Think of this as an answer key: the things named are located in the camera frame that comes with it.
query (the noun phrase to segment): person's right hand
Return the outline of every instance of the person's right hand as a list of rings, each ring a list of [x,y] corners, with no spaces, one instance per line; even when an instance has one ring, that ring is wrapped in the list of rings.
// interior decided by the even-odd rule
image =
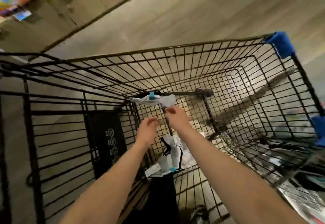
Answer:
[[[187,116],[184,109],[171,106],[165,109],[165,117],[168,119],[169,125],[178,133],[182,133],[192,126],[189,123],[189,117]]]

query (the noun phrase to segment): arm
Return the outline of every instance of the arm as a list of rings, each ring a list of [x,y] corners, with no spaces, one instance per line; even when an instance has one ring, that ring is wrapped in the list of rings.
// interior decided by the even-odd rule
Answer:
[[[165,115],[238,223],[306,224],[258,174],[220,151],[194,130],[183,109],[169,107]]]
[[[157,126],[156,118],[143,120],[133,147],[75,201],[60,224],[117,222],[143,155],[155,140]]]

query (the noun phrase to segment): black garment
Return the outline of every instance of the black garment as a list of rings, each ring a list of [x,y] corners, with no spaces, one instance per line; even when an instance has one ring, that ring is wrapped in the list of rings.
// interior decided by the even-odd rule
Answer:
[[[149,196],[143,209],[132,210],[123,224],[180,223],[173,174],[153,178],[149,187]]]

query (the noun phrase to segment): black wire shopping cart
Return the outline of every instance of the black wire shopping cart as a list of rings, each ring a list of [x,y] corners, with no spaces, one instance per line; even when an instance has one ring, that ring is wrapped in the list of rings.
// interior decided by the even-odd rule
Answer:
[[[310,167],[318,176],[324,169],[311,121],[324,110],[282,33],[69,60],[43,53],[0,56],[2,213],[8,223],[23,215],[22,191],[29,192],[22,201],[30,201],[24,208],[34,208],[38,224],[57,223],[132,146],[139,123],[157,116],[156,143],[144,156],[124,213],[140,206],[148,195],[144,171],[164,152],[160,137],[175,133],[160,106],[130,102],[149,91],[176,95],[193,127],[291,205],[324,210],[322,190],[298,177]],[[12,56],[36,56],[37,63],[14,64]],[[198,165],[174,173],[174,183],[180,210],[206,205],[211,220],[230,217]]]

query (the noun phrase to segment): floor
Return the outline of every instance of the floor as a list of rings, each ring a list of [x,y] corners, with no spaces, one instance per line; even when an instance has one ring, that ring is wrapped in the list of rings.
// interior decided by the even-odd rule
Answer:
[[[320,100],[325,101],[322,84],[325,81],[322,72],[325,66],[324,28],[323,0],[131,0],[48,53],[69,59],[286,31]],[[4,87],[23,91],[21,82],[15,79],[6,82]],[[43,93],[53,91],[51,88],[42,90]],[[34,210],[30,204],[33,194],[25,187],[25,179],[30,172],[26,137],[24,133],[17,132],[18,127],[24,129],[22,101],[18,97],[10,97],[4,102],[11,107],[4,111],[4,117],[8,119],[5,135],[8,174],[13,185],[13,223],[34,223]],[[60,122],[68,121],[68,117],[60,119]],[[70,128],[80,129],[78,124]],[[39,134],[44,132],[42,128],[38,131]],[[85,131],[78,132],[79,136],[84,136]],[[66,134],[64,137],[56,135],[53,139],[69,138],[69,134]],[[42,140],[42,136],[37,139],[39,143],[50,142]],[[41,153],[46,154],[48,150],[51,149],[44,148]],[[195,174],[199,174],[199,169],[195,170]],[[47,200],[51,201],[55,197],[52,193]],[[59,217],[56,217],[49,223],[57,223],[58,220]],[[225,223],[232,223],[232,220],[228,219]]]

